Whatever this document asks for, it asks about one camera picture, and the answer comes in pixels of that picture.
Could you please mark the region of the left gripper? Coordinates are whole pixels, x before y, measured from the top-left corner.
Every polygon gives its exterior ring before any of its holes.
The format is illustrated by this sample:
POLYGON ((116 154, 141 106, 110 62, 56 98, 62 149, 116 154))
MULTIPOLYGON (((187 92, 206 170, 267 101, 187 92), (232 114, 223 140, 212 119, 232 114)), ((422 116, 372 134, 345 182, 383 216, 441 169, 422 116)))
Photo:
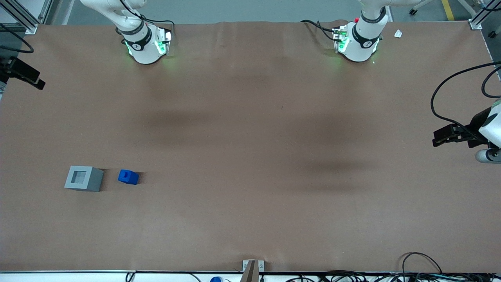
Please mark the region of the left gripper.
POLYGON ((501 147, 501 100, 496 100, 491 107, 476 114, 468 125, 476 136, 470 140, 469 133, 457 124, 451 123, 434 132, 433 147, 446 143, 467 141, 469 148, 488 145, 490 148, 501 147))

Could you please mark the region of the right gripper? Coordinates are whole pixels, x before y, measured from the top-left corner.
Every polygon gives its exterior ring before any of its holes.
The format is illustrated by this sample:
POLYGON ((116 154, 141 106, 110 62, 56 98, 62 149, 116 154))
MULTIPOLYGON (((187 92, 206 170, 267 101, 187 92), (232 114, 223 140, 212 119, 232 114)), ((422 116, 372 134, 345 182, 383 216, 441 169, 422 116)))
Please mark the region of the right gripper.
POLYGON ((30 83, 36 89, 43 90, 45 82, 40 79, 40 71, 26 62, 14 57, 0 58, 0 93, 4 93, 9 79, 18 78, 30 83), (11 63, 14 61, 14 73, 11 72, 11 63))

